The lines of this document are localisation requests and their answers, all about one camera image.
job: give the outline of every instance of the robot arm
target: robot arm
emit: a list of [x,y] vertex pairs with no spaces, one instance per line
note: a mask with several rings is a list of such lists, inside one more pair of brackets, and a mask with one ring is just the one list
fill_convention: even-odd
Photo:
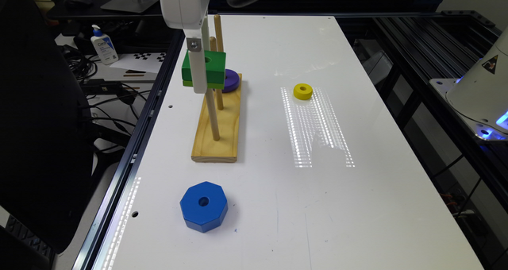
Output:
[[[194,92],[206,93],[205,50],[210,49],[207,8],[210,0],[160,0],[166,25],[183,29],[187,37],[190,73]],[[227,0],[232,7],[243,7],[257,0]]]

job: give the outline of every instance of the black chair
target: black chair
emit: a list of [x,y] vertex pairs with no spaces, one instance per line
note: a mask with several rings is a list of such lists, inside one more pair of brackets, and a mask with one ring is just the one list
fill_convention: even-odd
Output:
[[[126,146],[129,137],[87,120],[87,99],[33,0],[0,0],[0,21],[0,205],[61,253],[102,173],[121,158],[98,153],[92,174],[94,141],[108,133]],[[49,269],[9,235],[0,229],[2,269]]]

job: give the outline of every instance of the lotion bottle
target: lotion bottle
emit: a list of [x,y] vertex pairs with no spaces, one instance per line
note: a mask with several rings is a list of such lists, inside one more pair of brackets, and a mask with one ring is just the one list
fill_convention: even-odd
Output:
[[114,50],[113,42],[110,36],[102,33],[101,28],[92,25],[94,28],[94,36],[90,39],[95,51],[103,64],[112,64],[118,60],[117,51]]

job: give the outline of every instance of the white table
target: white table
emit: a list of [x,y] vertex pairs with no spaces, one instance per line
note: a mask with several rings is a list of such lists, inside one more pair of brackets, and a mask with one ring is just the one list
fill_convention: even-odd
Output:
[[[182,50],[97,269],[482,268],[334,18],[222,26],[227,68],[244,75],[238,161],[191,160],[202,95],[182,85]],[[229,201],[208,233],[179,206],[202,181]]]

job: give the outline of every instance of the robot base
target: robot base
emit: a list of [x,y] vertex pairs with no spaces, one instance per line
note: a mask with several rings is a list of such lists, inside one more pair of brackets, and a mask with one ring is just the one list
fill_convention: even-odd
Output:
[[[431,79],[430,85],[439,93],[439,95],[446,101],[446,92],[452,89],[453,84],[458,79]],[[499,132],[498,130],[490,127],[489,125],[473,121],[462,114],[456,112],[469,129],[481,140],[484,141],[508,141],[507,135]]]

